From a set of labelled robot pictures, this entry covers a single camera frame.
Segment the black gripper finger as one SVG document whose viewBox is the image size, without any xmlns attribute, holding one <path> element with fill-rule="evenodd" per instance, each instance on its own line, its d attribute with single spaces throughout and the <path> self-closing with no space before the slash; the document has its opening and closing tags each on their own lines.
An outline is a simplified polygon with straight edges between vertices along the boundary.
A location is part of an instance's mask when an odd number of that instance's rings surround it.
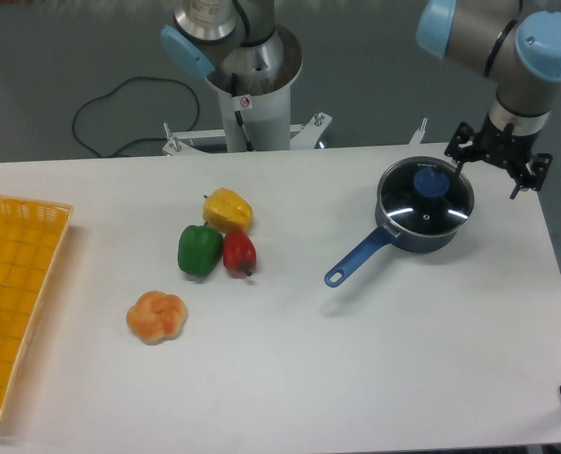
<svg viewBox="0 0 561 454">
<path fill-rule="evenodd" d="M 529 189 L 539 192 L 545 183 L 551 164 L 550 153 L 535 154 L 528 163 L 510 164 L 510 176 L 516 183 L 510 199 L 514 200 L 519 192 Z"/>
<path fill-rule="evenodd" d="M 461 122 L 447 143 L 444 151 L 455 165 L 455 174 L 460 176 L 465 164 L 475 163 L 484 157 L 484 151 L 476 142 L 477 133 L 465 122 Z"/>
</svg>

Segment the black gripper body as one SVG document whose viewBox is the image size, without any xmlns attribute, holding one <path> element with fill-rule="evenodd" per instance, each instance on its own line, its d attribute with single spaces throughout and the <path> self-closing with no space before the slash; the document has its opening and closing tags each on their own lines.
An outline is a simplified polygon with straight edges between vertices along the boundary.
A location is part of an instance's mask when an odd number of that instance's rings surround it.
<svg viewBox="0 0 561 454">
<path fill-rule="evenodd" d="M 521 168 L 532 156 L 536 134 L 516 135 L 516 129 L 507 123 L 498 128 L 487 115 L 477 136 L 477 146 L 482 151 L 482 160 L 500 168 Z"/>
</svg>

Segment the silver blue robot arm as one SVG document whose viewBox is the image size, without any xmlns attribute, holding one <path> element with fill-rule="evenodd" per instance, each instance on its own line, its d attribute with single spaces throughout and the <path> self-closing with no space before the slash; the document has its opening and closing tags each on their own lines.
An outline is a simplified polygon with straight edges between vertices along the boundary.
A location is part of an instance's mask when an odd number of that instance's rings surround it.
<svg viewBox="0 0 561 454">
<path fill-rule="evenodd" d="M 446 154 L 458 165 L 504 169 L 516 191 L 540 190 L 552 156 L 533 145 L 561 88 L 561 13 L 522 17 L 518 1 L 430 1 L 418 45 L 497 84 L 479 130 L 462 124 Z M 316 114 L 299 131 L 290 124 L 290 87 L 303 65 L 296 37 L 275 20 L 271 1 L 182 1 L 161 44 L 186 73 L 219 97 L 229 151 L 313 148 L 329 125 Z"/>
</svg>

